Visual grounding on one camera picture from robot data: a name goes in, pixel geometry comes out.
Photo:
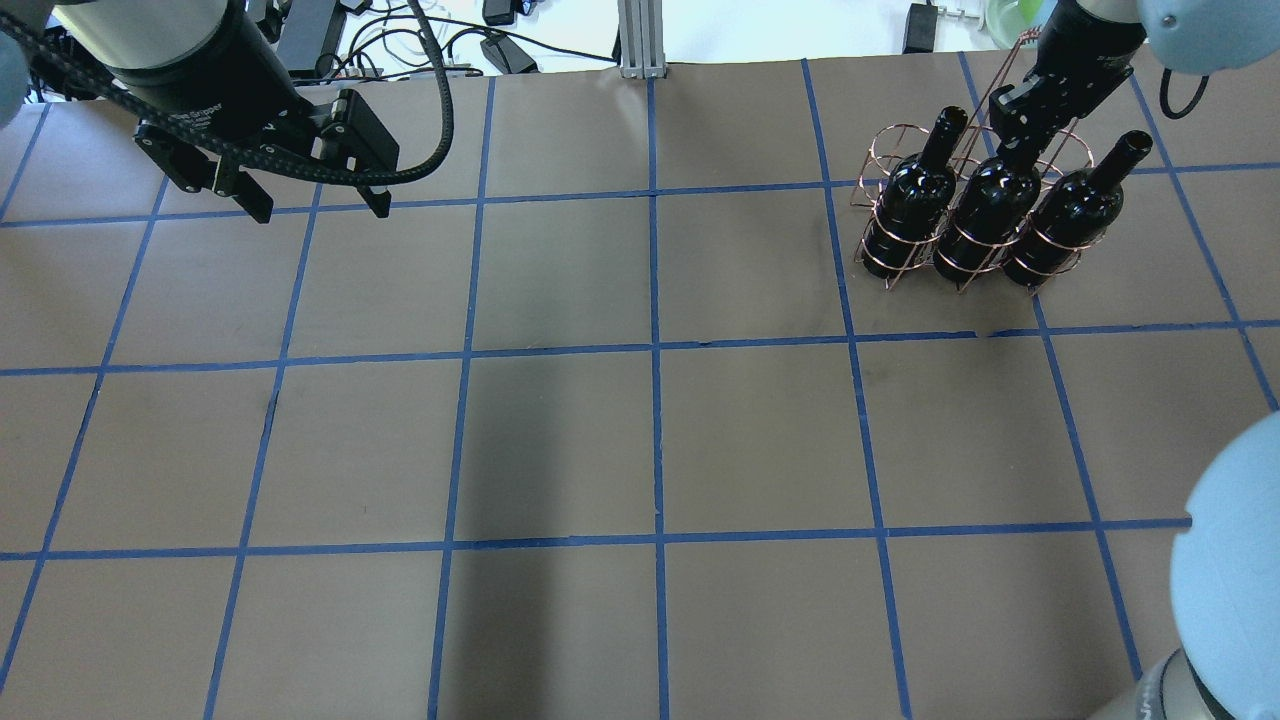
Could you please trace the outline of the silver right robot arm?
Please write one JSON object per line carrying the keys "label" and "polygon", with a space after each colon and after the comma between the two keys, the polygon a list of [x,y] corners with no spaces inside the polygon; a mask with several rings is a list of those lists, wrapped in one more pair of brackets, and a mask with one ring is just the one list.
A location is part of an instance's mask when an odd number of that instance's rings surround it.
{"label": "silver right robot arm", "polygon": [[[1167,74],[1207,81],[1277,51],[1275,1],[1059,1],[1019,85],[991,100],[1002,150],[1044,151],[1132,74],[1149,44]],[[1179,647],[1094,712],[1097,719],[1277,716],[1277,415],[1242,432],[1206,468],[1172,539]]]}

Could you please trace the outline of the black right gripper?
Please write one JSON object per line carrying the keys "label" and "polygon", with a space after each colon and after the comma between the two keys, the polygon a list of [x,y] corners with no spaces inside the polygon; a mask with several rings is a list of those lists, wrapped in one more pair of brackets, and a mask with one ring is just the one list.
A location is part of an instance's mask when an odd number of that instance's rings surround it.
{"label": "black right gripper", "polygon": [[1137,1],[1055,3],[1032,68],[989,99],[991,128],[1001,141],[1050,141],[1133,73],[1146,37]]}

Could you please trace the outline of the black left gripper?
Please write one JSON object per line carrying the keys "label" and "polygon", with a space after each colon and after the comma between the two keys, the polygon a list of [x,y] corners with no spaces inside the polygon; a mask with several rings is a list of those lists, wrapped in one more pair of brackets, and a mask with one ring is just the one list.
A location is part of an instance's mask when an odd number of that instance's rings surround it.
{"label": "black left gripper", "polygon": [[250,168],[307,181],[323,165],[397,168],[399,145],[355,88],[339,91],[317,135],[314,105],[242,1],[102,1],[100,61],[154,110],[136,127],[138,149],[180,190],[212,190],[259,224],[274,200]]}

